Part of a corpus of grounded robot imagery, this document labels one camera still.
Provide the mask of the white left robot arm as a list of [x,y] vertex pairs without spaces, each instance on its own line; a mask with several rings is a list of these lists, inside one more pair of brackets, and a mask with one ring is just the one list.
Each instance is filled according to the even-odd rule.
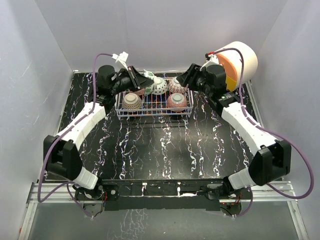
[[83,188],[93,200],[103,195],[99,178],[88,171],[81,160],[79,149],[95,126],[114,108],[116,95],[126,90],[138,91],[151,86],[154,80],[140,74],[133,66],[115,71],[103,65],[93,77],[92,97],[81,112],[57,136],[48,135],[43,141],[45,170],[63,177]]

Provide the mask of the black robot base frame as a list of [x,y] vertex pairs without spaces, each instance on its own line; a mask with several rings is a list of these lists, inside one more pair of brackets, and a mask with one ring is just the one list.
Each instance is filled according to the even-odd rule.
[[250,190],[228,190],[221,179],[99,180],[94,189],[75,186],[75,198],[99,202],[104,211],[131,209],[219,211],[223,203],[250,200]]

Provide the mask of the white wire dish rack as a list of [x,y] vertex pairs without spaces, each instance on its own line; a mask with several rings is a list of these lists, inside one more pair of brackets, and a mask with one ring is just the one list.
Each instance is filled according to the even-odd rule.
[[174,116],[174,115],[187,115],[190,117],[194,108],[193,92],[187,90],[184,93],[187,105],[185,107],[171,107],[167,106],[169,96],[172,94],[170,91],[162,95],[149,94],[147,96],[140,96],[142,105],[138,109],[125,109],[123,101],[129,91],[124,91],[116,95],[115,111],[117,117],[153,117],[153,116]]

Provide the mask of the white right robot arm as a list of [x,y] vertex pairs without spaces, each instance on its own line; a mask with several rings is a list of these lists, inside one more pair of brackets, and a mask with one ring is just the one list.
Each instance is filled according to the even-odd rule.
[[241,189],[263,186],[290,173],[291,145],[261,130],[240,98],[227,90],[227,75],[221,65],[201,68],[192,64],[176,79],[182,87],[205,94],[210,107],[242,137],[253,154],[248,167],[223,179],[221,192],[233,199]]

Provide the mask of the white bowl green leaves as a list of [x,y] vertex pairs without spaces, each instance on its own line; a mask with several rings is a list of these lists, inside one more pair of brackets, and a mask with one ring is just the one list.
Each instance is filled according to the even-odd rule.
[[156,78],[157,77],[155,76],[155,74],[152,71],[148,71],[146,69],[143,70],[143,76],[149,79],[148,86],[146,86],[144,88],[144,96],[148,96],[156,90],[156,87],[157,87]]

